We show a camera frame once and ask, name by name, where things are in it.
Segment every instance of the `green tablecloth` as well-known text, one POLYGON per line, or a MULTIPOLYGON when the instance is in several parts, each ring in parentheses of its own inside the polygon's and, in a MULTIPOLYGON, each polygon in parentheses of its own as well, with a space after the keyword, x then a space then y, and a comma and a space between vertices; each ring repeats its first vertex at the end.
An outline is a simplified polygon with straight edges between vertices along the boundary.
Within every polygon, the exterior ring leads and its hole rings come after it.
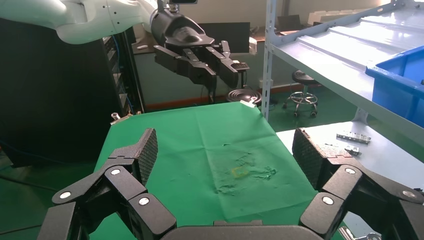
MULTIPOLYGON (((95 170, 146 128, 156 129, 159 147, 146 187, 179 227, 215 220, 297 225, 316 194, 260 111, 239 102, 142 114, 113 125, 95 170)), ((91 239, 134 237, 113 214, 91 239)))

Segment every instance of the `round stool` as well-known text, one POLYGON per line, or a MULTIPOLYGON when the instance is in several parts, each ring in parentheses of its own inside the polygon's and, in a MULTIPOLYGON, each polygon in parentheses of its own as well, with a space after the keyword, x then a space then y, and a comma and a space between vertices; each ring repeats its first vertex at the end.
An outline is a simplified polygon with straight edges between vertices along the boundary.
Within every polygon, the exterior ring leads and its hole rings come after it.
POLYGON ((282 105, 282 108, 286 109, 287 102, 293 101, 294 103, 296 103, 296 110, 294 111, 294 116, 298 117, 299 116, 298 109, 300 105, 312 105, 313 109, 312 109, 312 112, 310 113, 310 116, 315 117, 318 113, 317 112, 318 98, 314 94, 311 94, 308 92, 308 85, 318 84, 318 82, 300 70, 293 72, 293 74, 291 75, 291 78, 296 83, 303 85, 303 91, 293 92, 285 100, 284 104, 282 105))
POLYGON ((250 102, 251 100, 253 100, 254 104, 259 105, 262 101, 262 95, 257 91, 243 88, 232 90, 226 96, 227 102, 240 102, 240 100, 246 102, 250 102))

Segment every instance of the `blue container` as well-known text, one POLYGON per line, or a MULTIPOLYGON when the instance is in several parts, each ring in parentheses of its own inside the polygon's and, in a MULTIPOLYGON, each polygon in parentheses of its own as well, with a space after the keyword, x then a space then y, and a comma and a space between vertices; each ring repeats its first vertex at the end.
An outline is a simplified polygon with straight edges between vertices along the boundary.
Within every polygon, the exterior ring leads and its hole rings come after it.
POLYGON ((375 79, 374 103, 424 128, 424 46, 367 66, 365 73, 375 79))

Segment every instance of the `white metal shelf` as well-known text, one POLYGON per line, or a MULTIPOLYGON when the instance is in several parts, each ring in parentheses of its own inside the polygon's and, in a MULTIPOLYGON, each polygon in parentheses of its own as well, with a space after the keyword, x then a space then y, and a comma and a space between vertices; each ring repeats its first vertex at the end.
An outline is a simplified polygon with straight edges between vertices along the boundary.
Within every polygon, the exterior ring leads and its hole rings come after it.
MULTIPOLYGON (((275 5, 267 1, 267 30, 274 29, 275 5)), ((424 128, 374 103, 374 79, 365 74, 370 63, 424 45, 423 7, 397 0, 287 36, 265 31, 262 114, 268 119, 276 55, 424 147, 424 128)))

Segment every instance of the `white robotic arm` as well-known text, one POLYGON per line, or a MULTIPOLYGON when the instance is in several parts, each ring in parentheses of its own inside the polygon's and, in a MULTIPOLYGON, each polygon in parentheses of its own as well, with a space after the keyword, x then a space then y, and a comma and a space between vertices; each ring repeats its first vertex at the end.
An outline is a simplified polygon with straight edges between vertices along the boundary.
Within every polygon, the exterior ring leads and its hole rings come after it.
POLYGON ((142 23, 151 31, 156 0, 0 0, 0 18, 56 30, 69 44, 84 44, 142 23))
POLYGON ((155 62, 188 77, 194 84, 206 86, 209 92, 215 92, 218 76, 235 88, 239 71, 248 68, 234 65, 228 42, 215 43, 197 23, 178 13, 177 8, 159 6, 158 9, 158 3, 163 1, 0 0, 0 18, 54 29, 69 44, 89 43, 142 23, 158 43, 154 46, 155 62))

